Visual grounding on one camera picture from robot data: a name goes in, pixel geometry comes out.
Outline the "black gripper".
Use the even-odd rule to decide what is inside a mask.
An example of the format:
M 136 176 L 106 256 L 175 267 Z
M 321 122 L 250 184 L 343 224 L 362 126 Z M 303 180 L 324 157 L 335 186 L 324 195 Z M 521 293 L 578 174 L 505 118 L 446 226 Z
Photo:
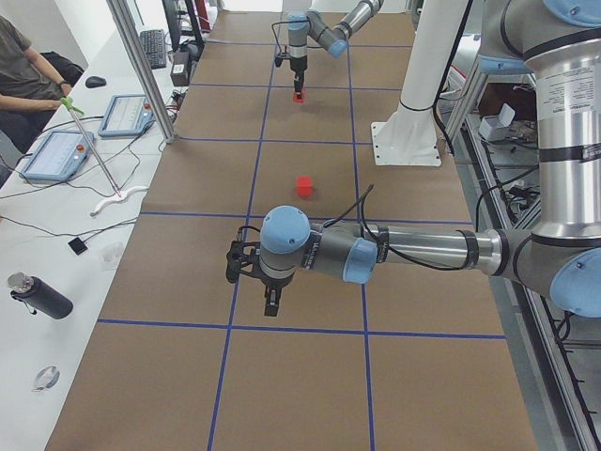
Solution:
M 308 69 L 308 57 L 306 55 L 302 57 L 290 57 L 289 65 L 291 70 L 294 72 L 294 92 L 295 94 L 302 94 L 304 91 L 304 74 Z
M 262 271 L 257 273 L 257 278 L 265 286 L 265 316 L 277 316 L 282 291 L 292 280 L 294 274 L 284 278 L 275 278 L 265 274 Z

